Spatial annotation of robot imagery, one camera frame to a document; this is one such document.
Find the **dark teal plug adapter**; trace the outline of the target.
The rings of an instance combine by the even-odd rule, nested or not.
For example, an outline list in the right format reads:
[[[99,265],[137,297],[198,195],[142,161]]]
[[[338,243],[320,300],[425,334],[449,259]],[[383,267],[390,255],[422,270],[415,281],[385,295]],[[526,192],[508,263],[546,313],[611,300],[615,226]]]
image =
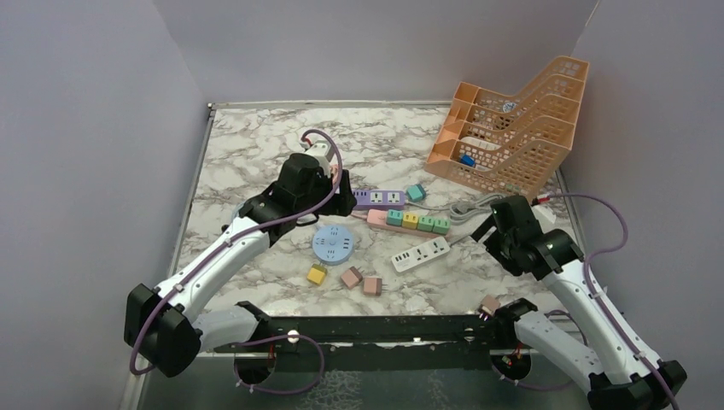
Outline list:
[[[390,209],[386,214],[386,224],[389,226],[402,226],[404,213],[401,210]]]

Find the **green plug adapter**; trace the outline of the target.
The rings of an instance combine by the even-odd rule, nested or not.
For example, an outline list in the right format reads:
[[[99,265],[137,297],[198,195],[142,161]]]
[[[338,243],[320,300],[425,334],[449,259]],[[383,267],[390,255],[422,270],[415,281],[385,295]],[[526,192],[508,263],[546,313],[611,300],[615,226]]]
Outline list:
[[[435,226],[435,218],[431,216],[420,216],[417,220],[419,231],[432,232]]]
[[[448,219],[434,218],[432,232],[438,235],[446,236],[451,229],[451,222]]]

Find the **yellow plug adapter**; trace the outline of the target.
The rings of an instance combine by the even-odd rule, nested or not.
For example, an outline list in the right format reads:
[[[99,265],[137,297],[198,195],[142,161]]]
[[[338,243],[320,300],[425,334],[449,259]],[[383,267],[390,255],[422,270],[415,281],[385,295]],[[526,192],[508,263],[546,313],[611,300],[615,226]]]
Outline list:
[[[324,282],[327,273],[328,270],[325,266],[312,264],[307,273],[307,280],[312,284],[320,286]]]
[[[419,222],[419,215],[411,212],[404,212],[401,220],[401,226],[410,229],[410,230],[416,230]]]

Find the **yellow plug adapter front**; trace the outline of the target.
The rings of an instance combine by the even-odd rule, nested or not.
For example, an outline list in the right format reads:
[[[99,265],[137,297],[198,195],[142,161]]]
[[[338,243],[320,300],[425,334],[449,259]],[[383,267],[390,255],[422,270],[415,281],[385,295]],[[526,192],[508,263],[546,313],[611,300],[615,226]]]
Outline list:
[[[307,280],[312,284],[320,286],[324,282],[327,273],[328,270],[325,266],[312,264],[307,273]]]

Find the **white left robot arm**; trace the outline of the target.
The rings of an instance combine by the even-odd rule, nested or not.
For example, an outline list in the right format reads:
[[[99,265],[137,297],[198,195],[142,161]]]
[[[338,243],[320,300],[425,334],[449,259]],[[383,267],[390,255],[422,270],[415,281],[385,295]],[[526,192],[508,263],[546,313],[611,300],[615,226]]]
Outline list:
[[[137,357],[172,378],[203,350],[240,343],[255,351],[265,346],[266,315],[256,307],[235,306],[217,313],[203,309],[237,272],[294,230],[306,214],[349,216],[356,199],[348,170],[329,167],[307,154],[293,154],[276,181],[249,198],[216,241],[188,266],[154,287],[139,284],[128,295],[124,340]]]

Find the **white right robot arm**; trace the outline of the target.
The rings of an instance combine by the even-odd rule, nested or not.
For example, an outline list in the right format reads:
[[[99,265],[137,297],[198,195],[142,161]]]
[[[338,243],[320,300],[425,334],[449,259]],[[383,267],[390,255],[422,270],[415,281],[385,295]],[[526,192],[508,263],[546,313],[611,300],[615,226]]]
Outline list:
[[[499,307],[490,317],[501,346],[518,343],[544,355],[587,396],[592,409],[678,408],[687,380],[676,360],[663,360],[623,318],[594,277],[591,261],[572,237],[543,232],[533,208],[550,200],[514,195],[491,203],[490,216],[471,234],[510,274],[531,274],[563,304],[581,342],[554,325],[527,300]]]

